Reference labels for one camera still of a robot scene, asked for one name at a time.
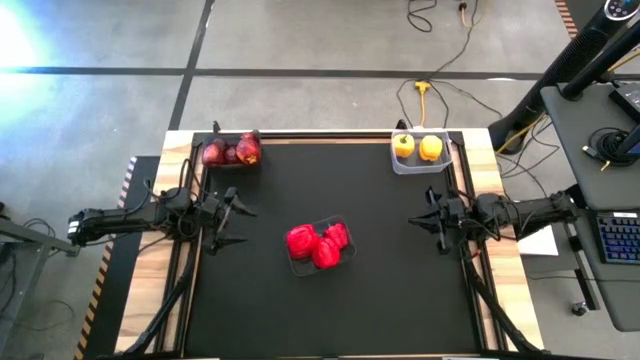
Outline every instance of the yellow bell pepper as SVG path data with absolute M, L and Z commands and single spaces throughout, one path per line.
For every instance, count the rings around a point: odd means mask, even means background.
M 420 141 L 420 158 L 424 161 L 436 161 L 442 153 L 442 140 L 435 135 L 427 135 Z
M 413 136 L 408 134 L 400 134 L 393 137 L 391 141 L 393 149 L 396 152 L 396 156 L 408 158 L 413 154 L 413 150 L 416 148 L 416 143 L 413 140 Z

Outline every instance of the plastic container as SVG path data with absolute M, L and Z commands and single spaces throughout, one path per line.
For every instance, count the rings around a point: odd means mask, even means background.
M 316 265 L 313 263 L 313 260 L 311 260 L 311 257 L 307 257 L 304 259 L 292 259 L 291 256 L 289 255 L 289 249 L 287 247 L 287 235 L 285 234 L 284 246 L 287 251 L 287 258 L 289 258 L 289 263 L 291 264 L 291 271 L 293 271 L 294 274 L 296 274 L 297 276 L 304 277 L 304 276 L 317 274 L 322 271 L 331 270 L 342 264 L 348 263 L 349 261 L 351 261 L 351 259 L 353 259 L 354 256 L 356 256 L 356 252 L 357 252 L 356 245 L 353 243 L 353 239 L 351 238 L 351 233 L 349 232 L 349 227 L 347 226 L 347 223 L 344 221 L 342 217 L 332 216 L 330 218 L 315 222 L 311 225 L 313 226 L 313 229 L 315 230 L 316 234 L 318 234 L 318 236 L 322 236 L 324 231 L 327 230 L 329 226 L 339 224 L 339 223 L 343 223 L 345 228 L 347 229 L 347 237 L 348 237 L 349 243 L 347 244 L 347 246 L 343 247 L 340 250 L 340 262 L 338 262 L 336 266 L 333 266 L 327 269 L 320 269 L 316 267 Z
M 407 129 L 396 130 L 391 134 L 391 139 L 396 135 L 411 135 L 416 143 L 416 148 L 408 158 L 396 156 L 393 144 L 391 147 L 391 164 L 393 171 L 398 175 L 438 173 L 451 164 L 451 148 L 449 133 L 446 131 L 428 130 L 428 129 Z M 420 141 L 427 135 L 435 135 L 442 140 L 442 153 L 436 161 L 425 161 L 420 158 Z
M 259 131 L 254 130 L 253 131 L 256 140 L 258 142 L 258 146 L 260 146 L 260 158 L 261 161 L 258 161 L 257 163 L 253 164 L 253 165 L 249 165 L 249 164 L 242 164 L 242 163 L 237 163 L 237 164 L 220 164 L 220 165 L 213 165 L 213 166 L 209 166 L 209 169 L 220 169 L 220 170 L 224 170 L 224 169 L 245 169 L 245 168 L 257 168 L 260 166 L 260 163 L 262 162 L 262 136 L 260 134 Z M 238 143 L 240 142 L 240 137 L 242 136 L 242 134 L 221 134 L 221 133 L 214 133 L 212 135 L 209 135 L 205 138 L 205 140 L 203 141 L 203 147 L 202 149 L 206 149 L 207 146 L 209 146 L 214 139 L 216 138 L 221 138 L 223 139 L 228 146 L 237 146 Z

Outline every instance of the striped edge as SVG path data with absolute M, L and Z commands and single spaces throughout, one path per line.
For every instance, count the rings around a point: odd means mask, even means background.
M 564 0 L 555 0 L 556 7 L 560 12 L 560 17 L 562 18 L 562 22 L 564 26 L 567 28 L 569 32 L 569 37 L 574 38 L 578 35 L 578 28 L 576 24 L 573 22 L 573 17 L 571 17 L 571 13 L 569 12 L 569 8 L 567 7 L 567 3 Z
M 129 190 L 129 181 L 131 181 L 131 176 L 133 176 L 133 169 L 136 165 L 137 160 L 138 158 L 135 156 L 132 157 L 131 160 L 129 160 L 129 165 L 127 166 L 127 173 L 125 174 L 124 183 L 120 191 L 120 198 L 118 199 L 118 208 L 124 207 L 124 201 L 127 197 L 127 191 Z M 96 282 L 93 285 L 91 299 L 89 300 L 89 308 L 87 309 L 87 314 L 84 317 L 84 324 L 82 325 L 82 330 L 80 330 L 80 340 L 78 341 L 78 346 L 73 355 L 74 360 L 84 359 L 84 350 L 87 348 L 87 341 L 89 339 L 89 334 L 91 333 L 91 325 L 93 324 L 95 312 L 98 309 L 98 301 L 100 300 L 100 295 L 102 294 L 102 284 L 104 284 L 104 279 L 107 276 L 107 269 L 109 268 L 109 262 L 111 261 L 112 249 L 113 249 L 113 241 L 109 241 L 105 245 L 104 252 L 102 253 L 102 260 L 100 261 L 100 269 L 98 269 Z

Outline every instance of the keyboard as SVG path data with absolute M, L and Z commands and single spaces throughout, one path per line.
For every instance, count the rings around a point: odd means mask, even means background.
M 600 257 L 605 263 L 640 265 L 640 218 L 615 215 L 597 216 Z

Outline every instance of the wooden table frame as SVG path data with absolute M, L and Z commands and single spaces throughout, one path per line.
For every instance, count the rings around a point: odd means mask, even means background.
M 456 174 L 458 188 L 467 190 L 469 187 L 465 183 L 463 164 L 468 164 L 470 171 L 471 186 L 476 195 L 482 193 L 498 193 L 504 192 L 502 181 L 498 171 L 496 159 L 491 146 L 488 131 L 486 129 L 457 129 L 448 131 L 462 131 L 464 137 L 465 153 L 460 154 L 456 147 L 452 147 L 453 166 Z M 388 143 L 389 139 L 367 139 L 366 134 L 386 133 L 390 134 L 389 129 L 384 130 L 277 130 L 263 131 L 265 134 L 277 133 L 281 134 L 279 139 L 265 139 L 265 144 L 276 143 L 371 143 L 382 142 Z M 162 190 L 168 190 L 178 185 L 180 169 L 185 158 L 191 154 L 192 140 L 194 133 L 206 131 L 169 131 L 165 137 L 160 165 L 154 185 L 154 192 L 159 193 Z M 224 133 L 240 133 L 244 131 L 225 131 Z M 322 135 L 341 134 L 345 138 L 323 138 Z M 202 174 L 202 164 L 200 156 L 194 158 L 195 173 Z M 193 190 L 197 193 L 198 183 L 196 179 L 191 180 Z M 505 235 L 513 236 L 511 227 L 505 228 Z M 140 246 L 145 246 L 150 242 L 158 239 L 161 235 L 158 233 L 148 232 L 142 236 Z M 149 324 L 151 318 L 162 303 L 165 296 L 165 288 L 167 280 L 175 281 L 176 276 L 168 273 L 171 263 L 177 263 L 177 274 L 179 275 L 186 263 L 186 255 L 188 253 L 189 244 L 174 244 L 172 242 L 160 242 L 157 245 L 147 249 L 142 253 L 135 265 L 129 296 L 122 319 L 122 324 L 118 334 L 116 351 L 122 351 L 128 348 L 137 339 L 138 335 Z M 488 255 L 490 268 L 482 266 L 476 258 L 475 266 L 480 275 L 483 272 L 491 271 L 491 277 L 494 282 L 495 291 L 498 301 L 507 315 L 511 318 L 518 329 L 526 336 L 526 338 L 537 346 L 543 348 L 542 338 L 538 323 L 531 302 L 531 296 L 527 285 L 527 279 L 524 274 L 522 260 L 518 251 L 517 243 L 513 241 L 495 241 L 492 239 L 486 242 L 486 253 Z M 190 304 L 176 304 L 171 312 L 166 325 L 166 333 L 163 336 L 161 346 L 164 350 L 173 350 L 176 346 L 180 349 L 182 344 L 175 344 L 176 331 L 178 328 L 178 314 L 180 308 L 186 311 L 186 318 L 190 311 Z M 498 349 L 498 344 L 502 336 L 497 336 L 494 321 L 486 304 L 478 297 L 482 314 L 482 323 L 484 328 L 484 338 L 486 339 L 486 347 L 488 349 Z M 149 347 L 156 349 L 160 344 L 154 344 Z M 511 342 L 508 342 L 508 348 L 515 350 Z

